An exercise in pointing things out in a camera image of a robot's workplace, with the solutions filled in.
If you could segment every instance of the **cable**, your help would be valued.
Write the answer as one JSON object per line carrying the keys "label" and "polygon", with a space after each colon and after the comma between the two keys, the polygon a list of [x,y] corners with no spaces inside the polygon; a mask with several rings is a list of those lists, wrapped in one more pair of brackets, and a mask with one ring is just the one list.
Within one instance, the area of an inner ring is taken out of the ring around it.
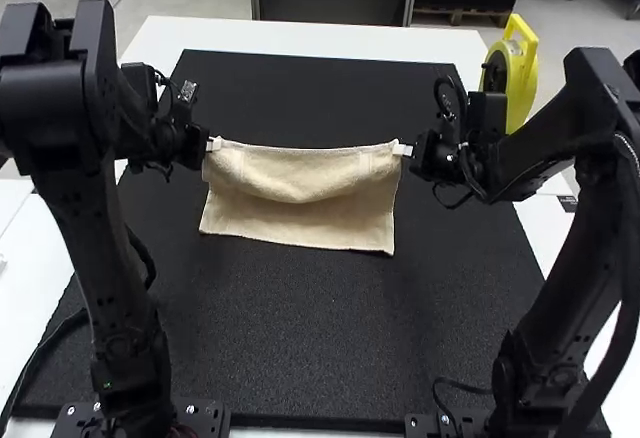
{"label": "cable", "polygon": [[455,185],[449,185],[448,183],[445,183],[443,181],[438,181],[433,184],[433,187],[431,188],[431,192],[433,193],[433,196],[435,197],[436,201],[440,203],[447,210],[455,210],[456,208],[459,208],[460,206],[464,205],[467,201],[469,201],[470,198],[473,197],[473,192],[470,191],[467,194],[465,194],[462,198],[458,199],[458,201],[455,201],[453,203],[445,203],[438,195],[438,188],[441,188],[444,186],[455,186]]}
{"label": "cable", "polygon": [[461,383],[459,381],[455,381],[450,378],[445,378],[443,376],[439,376],[438,378],[433,380],[433,384],[431,385],[431,393],[433,395],[433,401],[436,402],[436,405],[438,405],[438,408],[440,408],[442,412],[449,418],[449,421],[451,422],[451,425],[453,426],[453,429],[456,432],[456,436],[460,436],[460,430],[458,430],[458,423],[455,417],[453,416],[453,413],[451,413],[451,410],[449,410],[447,405],[445,405],[444,402],[438,396],[437,386],[440,384],[451,386],[453,388],[457,388],[458,390],[462,390],[467,393],[473,393],[474,395],[487,396],[487,395],[493,394],[493,391],[491,391],[488,388],[479,388],[477,386],[467,385],[466,383]]}
{"label": "cable", "polygon": [[[157,277],[157,270],[153,258],[149,253],[147,247],[142,243],[140,238],[126,225],[127,235],[129,237],[129,243],[131,247],[136,251],[140,257],[140,261],[144,264],[147,276],[144,279],[145,289],[151,288],[151,285]],[[74,331],[89,323],[89,313],[87,309],[82,307],[72,315],[68,316],[56,326],[56,328],[46,336],[42,342],[33,351],[29,360],[22,368],[20,376],[16,380],[11,393],[7,398],[7,402],[0,413],[0,438],[4,436],[7,431],[7,425],[9,424],[9,418],[11,417],[13,410],[17,403],[20,402],[24,393],[29,389],[33,380],[37,377],[42,364],[49,356],[50,352],[55,349],[67,336]]]}
{"label": "cable", "polygon": [[631,141],[625,135],[616,133],[614,144],[620,155],[629,162],[634,171],[632,183],[626,183],[628,186],[621,186],[622,190],[629,190],[623,198],[626,198],[623,202],[623,210],[627,216],[621,220],[622,226],[626,227],[629,239],[625,240],[621,252],[620,261],[624,268],[621,280],[620,310],[607,353],[573,409],[560,424],[555,438],[582,436],[583,431],[620,376],[620,372],[631,354],[638,329],[638,320],[640,319],[638,272],[640,265],[637,253],[640,248],[640,160]]}
{"label": "cable", "polygon": [[142,240],[138,238],[138,236],[133,232],[133,230],[129,227],[129,225],[125,224],[125,226],[127,227],[127,235],[129,236],[129,243],[131,244],[131,247],[136,251],[136,253],[138,253],[138,257],[140,258],[140,261],[142,261],[142,263],[144,264],[147,270],[147,276],[144,279],[144,287],[145,289],[148,290],[149,288],[151,288],[151,285],[153,285],[153,282],[158,276],[158,271],[156,270],[156,264],[153,262],[151,253],[149,253],[149,250],[144,245]]}

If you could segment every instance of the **yellow cable drum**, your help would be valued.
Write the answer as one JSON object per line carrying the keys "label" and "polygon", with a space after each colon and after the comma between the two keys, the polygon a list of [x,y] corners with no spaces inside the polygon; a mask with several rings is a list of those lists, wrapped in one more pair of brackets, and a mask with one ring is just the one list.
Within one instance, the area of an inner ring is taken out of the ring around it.
{"label": "yellow cable drum", "polygon": [[538,87],[538,37],[520,15],[512,13],[502,40],[496,42],[482,65],[481,91],[507,95],[505,132],[520,128],[533,106]]}

